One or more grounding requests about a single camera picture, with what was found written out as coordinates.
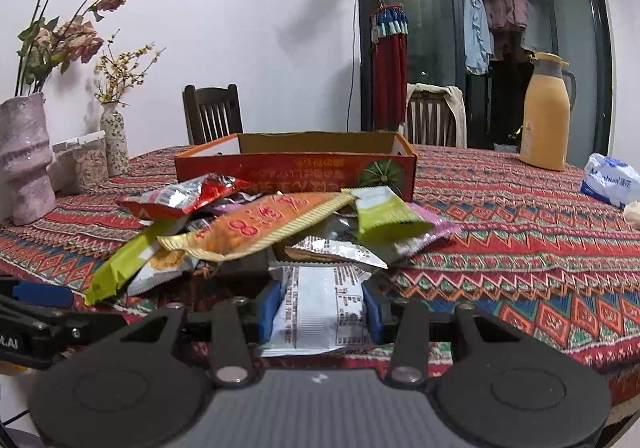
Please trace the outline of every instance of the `orange snack bag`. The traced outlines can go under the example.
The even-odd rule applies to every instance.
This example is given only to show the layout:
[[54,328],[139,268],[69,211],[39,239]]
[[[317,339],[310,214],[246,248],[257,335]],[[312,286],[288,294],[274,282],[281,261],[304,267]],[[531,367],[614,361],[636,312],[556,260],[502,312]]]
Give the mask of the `orange snack bag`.
[[354,200],[338,192],[266,195],[218,217],[208,229],[158,241],[167,250],[184,250],[197,259],[231,261],[305,230]]

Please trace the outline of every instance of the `thermos lid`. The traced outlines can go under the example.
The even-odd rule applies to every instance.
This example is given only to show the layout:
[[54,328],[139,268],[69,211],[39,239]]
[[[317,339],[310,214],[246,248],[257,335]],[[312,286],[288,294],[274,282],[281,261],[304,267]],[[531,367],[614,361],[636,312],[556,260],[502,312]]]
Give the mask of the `thermos lid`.
[[557,54],[553,54],[553,53],[542,53],[542,51],[538,51],[535,55],[535,58],[537,58],[538,60],[551,60],[552,62],[556,62],[557,64],[560,64],[560,66],[562,67],[567,67],[569,65],[568,62],[565,62],[562,57],[558,56]]

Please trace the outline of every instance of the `pink ceramic vase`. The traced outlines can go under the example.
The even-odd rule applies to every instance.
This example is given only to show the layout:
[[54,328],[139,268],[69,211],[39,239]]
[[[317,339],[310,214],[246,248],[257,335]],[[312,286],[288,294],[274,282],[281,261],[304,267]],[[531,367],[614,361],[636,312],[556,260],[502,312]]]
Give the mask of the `pink ceramic vase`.
[[0,104],[0,168],[12,192],[14,224],[32,223],[56,207],[47,175],[52,160],[43,94]]

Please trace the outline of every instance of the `pink shirt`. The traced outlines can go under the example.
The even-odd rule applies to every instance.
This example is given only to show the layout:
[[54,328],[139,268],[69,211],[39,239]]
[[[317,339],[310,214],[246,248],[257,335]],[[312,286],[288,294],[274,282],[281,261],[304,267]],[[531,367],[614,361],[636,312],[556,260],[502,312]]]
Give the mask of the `pink shirt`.
[[521,30],[527,27],[527,0],[485,0],[484,9],[489,27],[493,30]]

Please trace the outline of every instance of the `wooden chair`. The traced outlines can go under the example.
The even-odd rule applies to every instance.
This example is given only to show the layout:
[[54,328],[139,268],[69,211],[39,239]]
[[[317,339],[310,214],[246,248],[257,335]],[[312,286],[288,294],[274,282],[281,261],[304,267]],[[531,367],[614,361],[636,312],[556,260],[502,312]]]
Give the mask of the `wooden chair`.
[[456,146],[456,119],[442,96],[414,92],[406,107],[404,137],[418,145]]
[[238,87],[203,87],[188,85],[182,93],[190,145],[242,132]]

